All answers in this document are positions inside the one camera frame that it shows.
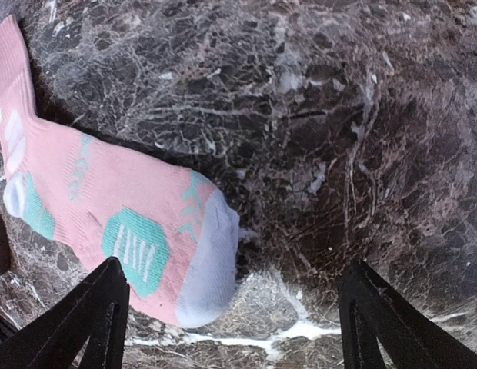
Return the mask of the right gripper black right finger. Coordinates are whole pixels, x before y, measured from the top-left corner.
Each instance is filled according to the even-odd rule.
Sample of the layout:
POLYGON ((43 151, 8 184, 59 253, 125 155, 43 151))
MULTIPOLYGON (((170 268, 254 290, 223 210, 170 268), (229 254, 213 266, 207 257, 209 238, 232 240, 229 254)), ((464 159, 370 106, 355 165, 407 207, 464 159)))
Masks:
POLYGON ((364 261, 339 285, 345 368, 384 368, 382 345, 397 368, 477 368, 477 354, 419 313, 364 261))

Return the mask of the pink teal patterned sock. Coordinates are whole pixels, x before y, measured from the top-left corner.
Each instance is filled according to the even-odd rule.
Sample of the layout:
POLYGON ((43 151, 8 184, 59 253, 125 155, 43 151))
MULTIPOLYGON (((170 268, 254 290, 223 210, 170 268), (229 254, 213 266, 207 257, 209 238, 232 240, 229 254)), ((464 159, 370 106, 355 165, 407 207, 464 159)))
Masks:
POLYGON ((131 306, 197 328, 235 291, 239 215, 204 175, 37 116, 18 23, 0 24, 0 145, 7 212, 92 270, 116 257, 131 306))

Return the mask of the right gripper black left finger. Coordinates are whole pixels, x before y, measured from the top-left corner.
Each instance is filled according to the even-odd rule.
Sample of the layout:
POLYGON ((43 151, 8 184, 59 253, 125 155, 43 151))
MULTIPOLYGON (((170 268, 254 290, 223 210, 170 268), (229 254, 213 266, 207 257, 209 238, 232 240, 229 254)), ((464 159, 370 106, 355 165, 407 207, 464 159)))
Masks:
POLYGON ((49 311, 0 344, 0 368, 120 368, 130 290, 116 257, 103 261, 49 311))

